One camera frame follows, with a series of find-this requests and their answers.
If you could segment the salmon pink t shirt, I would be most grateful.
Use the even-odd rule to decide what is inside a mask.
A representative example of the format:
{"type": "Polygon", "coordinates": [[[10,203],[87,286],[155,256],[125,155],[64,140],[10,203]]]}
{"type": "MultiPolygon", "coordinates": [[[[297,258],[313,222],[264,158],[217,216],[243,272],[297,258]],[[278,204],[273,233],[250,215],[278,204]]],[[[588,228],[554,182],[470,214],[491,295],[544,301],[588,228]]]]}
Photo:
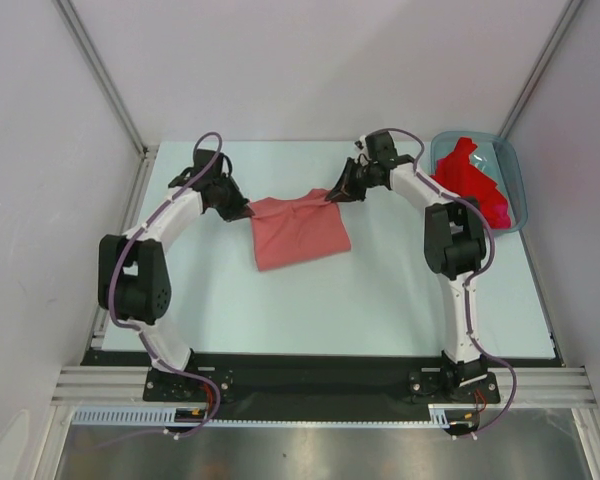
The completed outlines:
{"type": "Polygon", "coordinates": [[[275,270],[351,250],[337,204],[312,189],[291,200],[267,197],[250,204],[253,248],[259,271],[275,270]]]}

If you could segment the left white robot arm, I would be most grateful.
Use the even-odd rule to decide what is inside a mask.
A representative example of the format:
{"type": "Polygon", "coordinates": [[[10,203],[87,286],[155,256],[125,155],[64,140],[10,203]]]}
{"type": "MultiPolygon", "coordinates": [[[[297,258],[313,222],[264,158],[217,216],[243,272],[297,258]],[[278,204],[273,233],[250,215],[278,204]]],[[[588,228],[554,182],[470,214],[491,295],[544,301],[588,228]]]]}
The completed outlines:
{"type": "Polygon", "coordinates": [[[168,250],[209,210],[226,222],[253,215],[227,155],[196,147],[192,161],[169,183],[166,197],[146,220],[104,236],[98,250],[99,306],[116,327],[139,337],[152,366],[169,372],[167,389],[182,400],[199,392],[201,376],[187,366],[192,349],[167,317],[172,299],[168,250]]]}

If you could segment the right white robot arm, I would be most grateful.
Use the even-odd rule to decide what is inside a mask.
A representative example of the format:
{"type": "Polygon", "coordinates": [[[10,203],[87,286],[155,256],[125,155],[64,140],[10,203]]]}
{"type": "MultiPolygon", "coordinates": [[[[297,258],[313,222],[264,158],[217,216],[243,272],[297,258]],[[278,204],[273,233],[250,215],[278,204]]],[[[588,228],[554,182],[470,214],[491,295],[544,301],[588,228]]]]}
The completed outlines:
{"type": "Polygon", "coordinates": [[[327,200],[363,201],[369,189],[382,186],[423,214],[424,257],[438,278],[445,312],[441,388],[449,399],[464,401],[488,373],[476,328],[476,284],[495,257],[493,232],[477,200],[451,192],[422,169],[425,145],[417,136],[386,128],[355,146],[357,155],[346,160],[327,200]]]}

